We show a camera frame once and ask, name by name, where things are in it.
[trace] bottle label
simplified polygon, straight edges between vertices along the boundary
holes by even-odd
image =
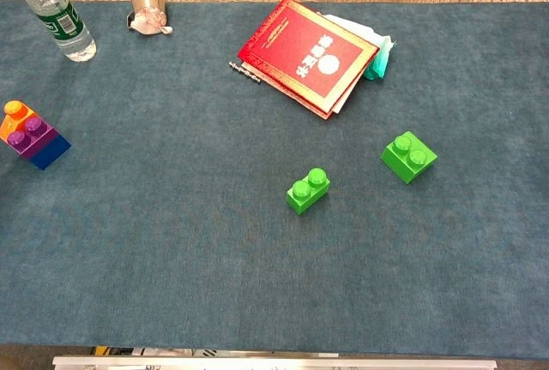
[[[72,3],[63,11],[55,15],[37,15],[53,38],[65,41],[74,38],[82,32],[84,23],[76,13]]]

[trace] green duplo block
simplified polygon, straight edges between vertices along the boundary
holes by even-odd
[[[286,193],[286,201],[296,213],[302,214],[328,192],[329,179],[322,168],[313,168],[304,179],[293,183]]]
[[[414,134],[406,131],[385,148],[381,159],[408,184],[435,162],[437,155]]]

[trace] plastic bottle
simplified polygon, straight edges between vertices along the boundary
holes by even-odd
[[[70,0],[26,1],[67,58],[80,62],[94,57],[94,38]]]

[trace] lego stud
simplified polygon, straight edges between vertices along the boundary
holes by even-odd
[[[13,119],[20,119],[27,115],[27,108],[20,101],[9,101],[3,111]]]
[[[309,171],[307,180],[312,187],[318,188],[326,183],[326,173],[322,168],[313,168]]]
[[[401,155],[404,155],[408,152],[408,150],[410,149],[410,145],[412,145],[412,142],[407,136],[398,136],[393,141],[393,147],[395,148],[395,152]]]
[[[427,155],[420,149],[415,149],[410,151],[407,161],[411,166],[422,167],[427,162]]]
[[[21,152],[31,145],[31,138],[22,131],[14,131],[8,135],[8,144]]]
[[[298,200],[305,200],[311,194],[311,188],[301,179],[293,183],[292,194]]]
[[[32,117],[25,121],[25,130],[31,136],[41,136],[47,130],[47,125],[40,117]]]

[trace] red book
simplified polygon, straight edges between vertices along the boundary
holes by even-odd
[[[379,48],[293,0],[282,0],[238,53],[243,66],[323,118]]]

